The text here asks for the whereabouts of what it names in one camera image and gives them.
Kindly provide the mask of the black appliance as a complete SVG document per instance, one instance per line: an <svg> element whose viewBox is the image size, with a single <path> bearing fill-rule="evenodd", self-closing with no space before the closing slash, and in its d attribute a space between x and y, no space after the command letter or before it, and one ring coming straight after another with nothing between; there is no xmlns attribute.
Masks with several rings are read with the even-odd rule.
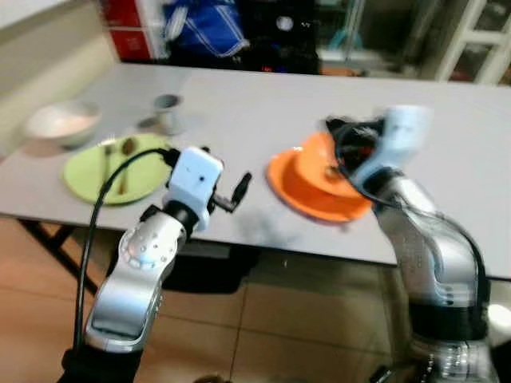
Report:
<svg viewBox="0 0 511 383"><path fill-rule="evenodd" d="M251 72L319 74L316 0L236 0Z"/></svg>

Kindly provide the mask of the grey mug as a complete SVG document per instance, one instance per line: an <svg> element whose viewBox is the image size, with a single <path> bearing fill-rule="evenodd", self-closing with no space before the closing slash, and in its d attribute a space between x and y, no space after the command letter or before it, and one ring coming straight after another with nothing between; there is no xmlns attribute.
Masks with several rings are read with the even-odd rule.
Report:
<svg viewBox="0 0 511 383"><path fill-rule="evenodd" d="M184 125L180 117L182 98L176 94L163 94L157 96L153 102L154 118L158 128L165 135L175 136L182 134Z"/></svg>

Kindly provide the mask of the metal fork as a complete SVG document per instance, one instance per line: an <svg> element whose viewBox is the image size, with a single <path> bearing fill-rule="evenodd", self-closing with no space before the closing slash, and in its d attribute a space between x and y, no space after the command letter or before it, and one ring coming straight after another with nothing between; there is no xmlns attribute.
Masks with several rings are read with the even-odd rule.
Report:
<svg viewBox="0 0 511 383"><path fill-rule="evenodd" d="M114 145L116 145L117 140L114 138L109 138L100 142L101 154L100 158L100 190L102 190L103 186L107 182L107 179L110 175L110 166L109 161L110 157L112 157L114 151Z"/></svg>

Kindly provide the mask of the white ceramic bowl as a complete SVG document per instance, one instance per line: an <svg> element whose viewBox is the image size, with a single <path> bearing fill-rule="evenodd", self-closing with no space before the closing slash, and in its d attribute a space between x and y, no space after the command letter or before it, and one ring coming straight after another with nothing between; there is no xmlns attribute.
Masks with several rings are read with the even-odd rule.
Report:
<svg viewBox="0 0 511 383"><path fill-rule="evenodd" d="M101 116L94 102L65 100L38 109L23 125L23 132L33 140L77 148L95 136Z"/></svg>

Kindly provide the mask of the green plate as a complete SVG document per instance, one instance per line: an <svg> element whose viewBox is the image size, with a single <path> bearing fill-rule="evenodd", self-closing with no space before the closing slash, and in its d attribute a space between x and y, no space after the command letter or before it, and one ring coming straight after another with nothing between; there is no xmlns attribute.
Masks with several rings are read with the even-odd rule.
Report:
<svg viewBox="0 0 511 383"><path fill-rule="evenodd" d="M168 147L168 140L153 132L143 132L134 136L116 138L114 151L110 157L110 174L125 162L121 154L121 143L125 138L132 137L137 141L138 154L147 149ZM100 145L81 151L76 156L70 157L63 168L63 182L77 198L92 204L95 202L100 191L100 158L102 157ZM134 161L127 168L129 171L128 190L124 195L117 194L118 182L121 174L113 183L112 190L106 194L105 204L124 204L138 201L153 193L167 182L171 167L165 164L163 157L144 156Z"/></svg>

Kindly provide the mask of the black table leg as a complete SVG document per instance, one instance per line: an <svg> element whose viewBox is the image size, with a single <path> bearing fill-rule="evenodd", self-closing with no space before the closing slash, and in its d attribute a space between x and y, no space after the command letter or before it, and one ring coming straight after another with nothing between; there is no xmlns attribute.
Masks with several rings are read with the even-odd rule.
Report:
<svg viewBox="0 0 511 383"><path fill-rule="evenodd" d="M72 259L69 252L62 248L63 244L72 236L74 227L70 225L59 225L54 233L49 233L44 229L40 220L16 219L32 236L33 240L42 246L49 253L52 259L55 259L74 278L79 277L80 265Z"/></svg>

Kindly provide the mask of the white window frame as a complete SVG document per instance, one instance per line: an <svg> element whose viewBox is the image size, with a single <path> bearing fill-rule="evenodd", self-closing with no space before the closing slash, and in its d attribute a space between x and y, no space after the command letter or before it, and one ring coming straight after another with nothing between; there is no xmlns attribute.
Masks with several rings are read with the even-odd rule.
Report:
<svg viewBox="0 0 511 383"><path fill-rule="evenodd" d="M510 62L511 0L449 0L442 48L428 79L497 85Z"/></svg>

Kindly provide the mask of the blue bag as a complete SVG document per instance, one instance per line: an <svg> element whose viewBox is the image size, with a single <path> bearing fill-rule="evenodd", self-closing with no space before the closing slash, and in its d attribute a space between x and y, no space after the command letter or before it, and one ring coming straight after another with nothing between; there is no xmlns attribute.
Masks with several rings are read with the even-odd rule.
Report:
<svg viewBox="0 0 511 383"><path fill-rule="evenodd" d="M172 0L163 11L168 47L214 58L249 47L235 0Z"/></svg>

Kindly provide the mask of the red box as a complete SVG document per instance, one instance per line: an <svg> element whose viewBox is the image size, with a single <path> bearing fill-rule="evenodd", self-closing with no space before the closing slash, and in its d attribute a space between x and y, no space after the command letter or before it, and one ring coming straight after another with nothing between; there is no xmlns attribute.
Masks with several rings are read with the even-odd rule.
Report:
<svg viewBox="0 0 511 383"><path fill-rule="evenodd" d="M167 61L163 6L168 0L96 0L96 3L121 61L143 65L163 65Z"/></svg>

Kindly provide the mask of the black plastic crate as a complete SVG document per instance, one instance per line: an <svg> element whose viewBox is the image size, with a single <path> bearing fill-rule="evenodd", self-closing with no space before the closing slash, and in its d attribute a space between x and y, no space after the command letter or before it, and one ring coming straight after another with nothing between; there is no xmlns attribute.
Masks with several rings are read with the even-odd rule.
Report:
<svg viewBox="0 0 511 383"><path fill-rule="evenodd" d="M233 294L259 262L251 246L187 244L176 255L165 290L190 294Z"/></svg>

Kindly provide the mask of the orange plate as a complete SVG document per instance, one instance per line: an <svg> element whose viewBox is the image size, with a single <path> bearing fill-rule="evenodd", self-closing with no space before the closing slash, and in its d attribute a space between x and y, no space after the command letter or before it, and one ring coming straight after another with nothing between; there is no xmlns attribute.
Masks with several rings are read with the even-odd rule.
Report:
<svg viewBox="0 0 511 383"><path fill-rule="evenodd" d="M335 158L335 146L328 132L314 132L302 145L272 156L267 163L266 180L270 189L283 203L307 218L329 223L348 222L371 211L371 202L362 195L358 198L338 197L320 191L304 181L295 168L297 154L303 147L325 148L329 156Z"/></svg>

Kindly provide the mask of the orange bowl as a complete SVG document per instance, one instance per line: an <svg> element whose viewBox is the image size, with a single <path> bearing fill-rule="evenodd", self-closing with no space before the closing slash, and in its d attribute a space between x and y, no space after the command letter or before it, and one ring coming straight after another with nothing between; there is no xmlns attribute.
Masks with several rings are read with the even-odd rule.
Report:
<svg viewBox="0 0 511 383"><path fill-rule="evenodd" d="M360 193L336 171L336 161L321 147L303 147L296 157L296 171L316 189L338 197L358 198Z"/></svg>

